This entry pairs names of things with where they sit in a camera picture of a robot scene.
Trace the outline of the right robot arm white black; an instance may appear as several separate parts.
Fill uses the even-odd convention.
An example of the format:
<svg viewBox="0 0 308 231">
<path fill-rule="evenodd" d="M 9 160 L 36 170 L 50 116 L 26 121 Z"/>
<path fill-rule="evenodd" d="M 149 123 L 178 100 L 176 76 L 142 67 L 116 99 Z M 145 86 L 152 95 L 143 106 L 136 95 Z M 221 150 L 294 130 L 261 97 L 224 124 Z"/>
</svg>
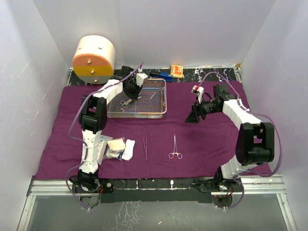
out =
<svg viewBox="0 0 308 231">
<path fill-rule="evenodd" d="M 231 94 L 227 84 L 216 84 L 214 95 L 204 99 L 204 88 L 193 86 L 196 100 L 185 123 L 199 123 L 208 114 L 225 114 L 238 129 L 235 155 L 227 163 L 218 167 L 212 179 L 206 180 L 208 187 L 220 191 L 230 189 L 240 174 L 256 166 L 272 162 L 274 159 L 274 125 L 263 122 L 252 115 L 243 104 L 239 93 Z"/>
</svg>

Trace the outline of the small blue white packet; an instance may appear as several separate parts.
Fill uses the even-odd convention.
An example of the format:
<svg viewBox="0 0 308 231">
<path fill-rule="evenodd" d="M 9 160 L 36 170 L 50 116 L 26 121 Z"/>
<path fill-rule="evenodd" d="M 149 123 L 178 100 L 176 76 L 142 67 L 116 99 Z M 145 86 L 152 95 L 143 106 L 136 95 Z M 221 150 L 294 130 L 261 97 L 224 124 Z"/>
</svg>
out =
<svg viewBox="0 0 308 231">
<path fill-rule="evenodd" d="M 117 159 L 122 160 L 124 150 L 114 151 L 110 148 L 107 149 L 106 153 L 103 156 L 103 159 Z"/>
</svg>

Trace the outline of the metal surgical scissors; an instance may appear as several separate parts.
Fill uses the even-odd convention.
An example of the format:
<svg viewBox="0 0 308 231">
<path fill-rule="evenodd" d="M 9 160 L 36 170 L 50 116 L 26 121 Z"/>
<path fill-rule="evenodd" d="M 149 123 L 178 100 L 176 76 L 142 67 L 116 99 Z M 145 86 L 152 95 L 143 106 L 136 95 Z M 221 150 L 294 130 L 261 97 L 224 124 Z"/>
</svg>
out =
<svg viewBox="0 0 308 231">
<path fill-rule="evenodd" d="M 121 104 L 121 107 L 122 108 L 126 108 L 130 103 L 132 103 L 133 100 L 132 99 L 129 99 L 127 101 L 121 101 L 120 104 Z"/>
</svg>

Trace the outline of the beige bandage roll packet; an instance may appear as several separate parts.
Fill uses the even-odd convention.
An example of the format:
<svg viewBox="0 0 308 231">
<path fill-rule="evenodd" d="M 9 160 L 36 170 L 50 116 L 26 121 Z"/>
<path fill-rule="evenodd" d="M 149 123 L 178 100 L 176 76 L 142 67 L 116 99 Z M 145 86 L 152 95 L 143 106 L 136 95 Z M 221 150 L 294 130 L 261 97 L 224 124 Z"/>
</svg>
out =
<svg viewBox="0 0 308 231">
<path fill-rule="evenodd" d="M 126 147 L 126 143 L 122 138 L 110 140 L 107 144 L 112 151 L 122 151 Z"/>
</svg>

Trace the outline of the wire mesh metal tray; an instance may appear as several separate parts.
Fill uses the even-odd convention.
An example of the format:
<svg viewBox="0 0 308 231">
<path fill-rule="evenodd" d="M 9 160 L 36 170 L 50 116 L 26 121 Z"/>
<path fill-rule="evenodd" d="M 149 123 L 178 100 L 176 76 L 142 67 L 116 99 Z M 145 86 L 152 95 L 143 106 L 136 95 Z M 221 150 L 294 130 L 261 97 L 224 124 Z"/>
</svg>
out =
<svg viewBox="0 0 308 231">
<path fill-rule="evenodd" d="M 148 100 L 156 94 L 151 102 Z M 167 85 L 164 79 L 148 79 L 144 82 L 138 99 L 127 106 L 125 112 L 116 110 L 120 107 L 121 101 L 127 101 L 129 97 L 123 92 L 113 98 L 107 106 L 107 116 L 109 118 L 145 118 L 161 119 L 167 112 Z"/>
</svg>

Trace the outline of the purple cloth wrap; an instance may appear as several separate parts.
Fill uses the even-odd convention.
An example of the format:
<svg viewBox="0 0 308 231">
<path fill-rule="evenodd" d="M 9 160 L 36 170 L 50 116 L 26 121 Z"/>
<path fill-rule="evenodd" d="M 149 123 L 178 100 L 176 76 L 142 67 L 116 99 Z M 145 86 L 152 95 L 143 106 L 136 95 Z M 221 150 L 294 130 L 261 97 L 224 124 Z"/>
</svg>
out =
<svg viewBox="0 0 308 231">
<path fill-rule="evenodd" d="M 100 178 L 185 178 L 211 177 L 235 152 L 238 129 L 223 113 L 210 114 L 199 124 L 185 123 L 195 99 L 193 83 L 167 83 L 167 112 L 161 119 L 110 118 L 102 131 L 113 138 L 135 141 L 129 161 L 105 159 L 99 167 Z M 82 96 L 99 87 L 69 86 L 61 96 L 58 115 L 42 153 L 37 180 L 63 180 L 77 174 L 81 161 L 81 127 L 73 124 Z M 169 159 L 174 134 L 182 159 Z M 147 137 L 147 161 L 142 138 Z"/>
</svg>

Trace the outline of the thin metal tweezers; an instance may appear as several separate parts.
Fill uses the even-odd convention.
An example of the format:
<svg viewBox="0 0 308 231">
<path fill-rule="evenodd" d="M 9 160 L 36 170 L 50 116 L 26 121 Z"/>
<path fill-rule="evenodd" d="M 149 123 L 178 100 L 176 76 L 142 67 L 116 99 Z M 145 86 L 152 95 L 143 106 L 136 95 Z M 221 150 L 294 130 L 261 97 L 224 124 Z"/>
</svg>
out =
<svg viewBox="0 0 308 231">
<path fill-rule="evenodd" d="M 145 153 L 145 161 L 147 161 L 147 137 L 143 137 L 143 147 L 144 147 L 144 153 Z"/>
</svg>

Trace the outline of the white gauze packet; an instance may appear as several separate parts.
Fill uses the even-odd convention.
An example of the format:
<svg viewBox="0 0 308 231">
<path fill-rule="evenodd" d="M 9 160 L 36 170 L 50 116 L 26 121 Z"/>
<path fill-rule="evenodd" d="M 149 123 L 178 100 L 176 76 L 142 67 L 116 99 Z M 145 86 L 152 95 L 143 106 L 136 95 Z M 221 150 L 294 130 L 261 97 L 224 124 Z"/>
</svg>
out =
<svg viewBox="0 0 308 231">
<path fill-rule="evenodd" d="M 112 140 L 112 137 L 101 135 L 98 143 L 98 156 L 97 163 L 98 165 L 102 164 L 103 156 L 107 147 L 107 142 Z"/>
</svg>

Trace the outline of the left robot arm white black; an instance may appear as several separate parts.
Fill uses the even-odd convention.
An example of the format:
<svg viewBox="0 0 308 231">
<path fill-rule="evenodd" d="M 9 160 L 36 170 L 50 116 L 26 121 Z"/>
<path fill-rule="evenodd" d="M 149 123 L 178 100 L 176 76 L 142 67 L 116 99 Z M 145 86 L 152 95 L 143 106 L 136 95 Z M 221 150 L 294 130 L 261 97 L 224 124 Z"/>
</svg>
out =
<svg viewBox="0 0 308 231">
<path fill-rule="evenodd" d="M 107 123 L 107 106 L 117 95 L 124 93 L 130 100 L 137 100 L 148 75 L 140 68 L 122 67 L 124 73 L 113 75 L 107 83 L 82 98 L 78 122 L 82 129 L 82 158 L 75 185 L 88 192 L 99 188 L 99 140 Z"/>
</svg>

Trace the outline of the round white drawer box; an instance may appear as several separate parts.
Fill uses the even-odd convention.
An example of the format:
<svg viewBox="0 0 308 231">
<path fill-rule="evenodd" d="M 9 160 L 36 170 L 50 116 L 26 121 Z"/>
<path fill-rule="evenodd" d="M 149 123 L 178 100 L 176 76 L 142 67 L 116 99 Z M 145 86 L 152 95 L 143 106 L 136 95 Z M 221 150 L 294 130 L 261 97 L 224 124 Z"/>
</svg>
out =
<svg viewBox="0 0 308 231">
<path fill-rule="evenodd" d="M 98 35 L 80 39 L 72 60 L 79 79 L 89 84 L 105 84 L 114 74 L 116 52 L 112 42 Z"/>
</svg>

